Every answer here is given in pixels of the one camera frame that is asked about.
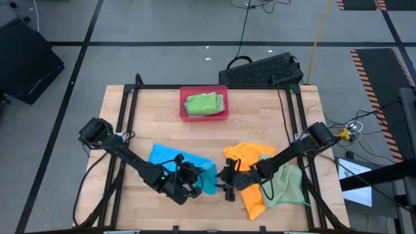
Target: wooden table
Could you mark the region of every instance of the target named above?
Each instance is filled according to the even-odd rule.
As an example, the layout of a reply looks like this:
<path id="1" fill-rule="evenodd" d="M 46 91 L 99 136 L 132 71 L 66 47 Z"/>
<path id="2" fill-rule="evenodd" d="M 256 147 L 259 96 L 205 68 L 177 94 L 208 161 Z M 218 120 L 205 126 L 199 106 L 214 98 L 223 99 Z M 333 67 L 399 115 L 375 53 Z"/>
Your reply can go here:
<path id="1" fill-rule="evenodd" d="M 123 88 L 108 86 L 105 92 L 99 117 L 113 126 L 116 126 L 118 119 Z M 280 92 L 287 129 L 292 136 L 285 91 Z M 276 90 L 228 90 L 228 97 L 230 108 L 226 121 L 187 123 L 179 117 L 179 90 L 140 89 L 133 124 L 136 137 L 132 139 L 130 149 L 147 159 L 153 144 L 159 143 L 210 158 L 221 170 L 226 162 L 222 153 L 226 146 L 256 142 L 274 146 L 277 152 L 288 146 Z M 302 100 L 308 125 L 323 122 L 317 87 L 302 86 Z M 294 109 L 300 127 L 297 105 Z M 127 115 L 128 110 L 124 118 L 125 127 Z M 93 151 L 88 167 L 102 154 L 102 151 Z M 333 157 L 331 149 L 323 154 Z M 79 222 L 85 220 L 101 199 L 109 158 L 99 163 L 84 182 L 76 214 Z M 315 163 L 323 199 L 339 220 L 349 226 L 336 166 L 322 157 L 317 157 Z M 319 227 L 316 204 L 310 197 L 315 226 Z M 106 224 L 109 224 L 111 209 L 112 201 L 107 209 Z M 143 183 L 133 168 L 127 166 L 116 228 L 172 230 L 174 225 L 178 225 L 180 230 L 258 231 L 259 226 L 266 226 L 268 231 L 308 230 L 303 205 L 281 204 L 250 221 L 239 194 L 235 202 L 228 202 L 220 190 L 215 195 L 202 194 L 196 199 L 188 199 L 184 205 L 178 205 L 164 194 L 157 194 Z"/>

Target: light green towel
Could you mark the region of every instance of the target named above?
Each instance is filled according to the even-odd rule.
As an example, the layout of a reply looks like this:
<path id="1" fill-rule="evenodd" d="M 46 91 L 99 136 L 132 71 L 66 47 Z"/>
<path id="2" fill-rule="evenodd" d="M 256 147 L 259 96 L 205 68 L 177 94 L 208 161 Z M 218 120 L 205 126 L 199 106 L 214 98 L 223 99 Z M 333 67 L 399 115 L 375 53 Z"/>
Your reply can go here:
<path id="1" fill-rule="evenodd" d="M 221 112 L 221 99 L 216 94 L 198 94 L 187 97 L 188 115 L 208 115 Z"/>
<path id="2" fill-rule="evenodd" d="M 269 157 L 271 157 L 271 155 L 261 155 L 260 159 L 267 159 Z M 304 195 L 300 188 L 302 171 L 298 166 L 285 163 L 283 166 L 280 166 L 271 181 L 267 181 L 263 184 L 263 188 L 269 198 L 272 197 L 271 182 L 273 182 L 274 190 L 274 197 L 272 200 L 269 200 L 265 196 L 263 189 L 260 189 L 263 201 L 267 208 L 271 208 L 281 203 L 300 203 L 310 206 L 310 204 L 305 202 Z"/>

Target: blue cloth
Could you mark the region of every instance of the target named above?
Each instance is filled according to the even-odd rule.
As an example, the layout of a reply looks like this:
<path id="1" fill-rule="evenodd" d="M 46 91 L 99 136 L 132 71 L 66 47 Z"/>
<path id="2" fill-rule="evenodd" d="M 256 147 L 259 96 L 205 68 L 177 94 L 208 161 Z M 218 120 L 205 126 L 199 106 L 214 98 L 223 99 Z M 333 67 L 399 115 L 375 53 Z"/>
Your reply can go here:
<path id="1" fill-rule="evenodd" d="M 151 149 L 149 162 L 154 164 L 163 163 L 164 161 L 174 159 L 176 155 L 182 153 L 187 162 L 193 163 L 195 166 L 203 168 L 201 177 L 203 179 L 203 188 L 202 191 L 208 194 L 216 194 L 218 188 L 215 186 L 217 184 L 216 175 L 216 166 L 215 163 L 210 160 L 200 156 L 193 155 L 191 153 L 181 151 L 174 148 L 169 148 L 167 146 L 162 146 L 160 144 L 154 144 Z M 176 169 L 175 162 L 169 162 L 163 165 L 169 171 L 174 172 Z M 198 181 L 195 183 L 195 186 L 201 187 L 201 179 L 198 178 Z"/>

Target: yellow connector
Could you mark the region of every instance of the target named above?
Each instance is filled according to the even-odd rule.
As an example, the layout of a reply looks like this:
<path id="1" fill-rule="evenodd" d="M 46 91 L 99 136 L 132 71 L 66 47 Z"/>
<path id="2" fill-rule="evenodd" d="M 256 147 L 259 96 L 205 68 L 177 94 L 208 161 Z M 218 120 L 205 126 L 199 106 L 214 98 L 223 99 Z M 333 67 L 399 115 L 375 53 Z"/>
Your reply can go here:
<path id="1" fill-rule="evenodd" d="M 337 136 L 341 137 L 344 140 L 351 139 L 350 133 L 348 132 L 348 129 L 346 127 L 344 127 L 343 130 Z"/>

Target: fabric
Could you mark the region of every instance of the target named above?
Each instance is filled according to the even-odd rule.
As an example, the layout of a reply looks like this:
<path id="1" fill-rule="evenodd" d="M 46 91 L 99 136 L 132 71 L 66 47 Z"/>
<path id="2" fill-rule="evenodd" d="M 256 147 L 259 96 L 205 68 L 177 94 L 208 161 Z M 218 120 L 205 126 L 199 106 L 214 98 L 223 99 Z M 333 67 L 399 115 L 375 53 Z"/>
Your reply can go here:
<path id="1" fill-rule="evenodd" d="M 261 155 L 260 159 L 267 159 L 274 155 Z M 302 171 L 298 166 L 285 163 L 280 166 L 279 170 L 274 174 L 270 181 L 263 184 L 263 188 L 269 198 L 272 197 L 272 186 L 274 197 L 269 200 L 261 189 L 261 194 L 267 208 L 271 208 L 281 203 L 299 203 L 310 206 L 305 202 L 304 195 L 300 188 L 302 182 Z"/>
<path id="2" fill-rule="evenodd" d="M 240 171 L 250 169 L 250 165 L 256 163 L 260 159 L 260 155 L 275 155 L 276 149 L 270 146 L 264 146 L 256 143 L 241 143 L 237 146 L 228 146 L 224 150 L 224 156 L 233 160 L 241 159 Z M 248 212 L 248 218 L 254 220 L 263 211 L 266 206 L 260 193 L 258 184 L 251 185 L 246 189 L 239 191 Z"/>
<path id="3" fill-rule="evenodd" d="M 221 97 L 214 94 L 198 94 L 187 97 L 186 110 L 189 115 L 210 115 L 219 113 Z"/>
<path id="4" fill-rule="evenodd" d="M 210 159 L 196 156 L 179 149 L 170 148 L 160 144 L 154 144 L 150 152 L 149 162 L 155 164 L 163 163 L 164 161 L 174 159 L 176 155 L 180 153 L 182 153 L 183 157 L 185 158 L 184 161 L 191 162 L 195 166 L 203 168 L 203 172 L 201 173 L 201 177 L 203 179 L 202 191 L 208 194 L 216 194 L 218 192 L 218 188 L 215 186 L 217 184 L 217 178 L 215 177 L 217 173 L 216 166 L 215 163 Z M 176 169 L 175 162 L 169 162 L 163 164 L 163 166 L 171 172 L 174 172 Z M 195 186 L 201 187 L 200 178 L 198 178 Z"/>

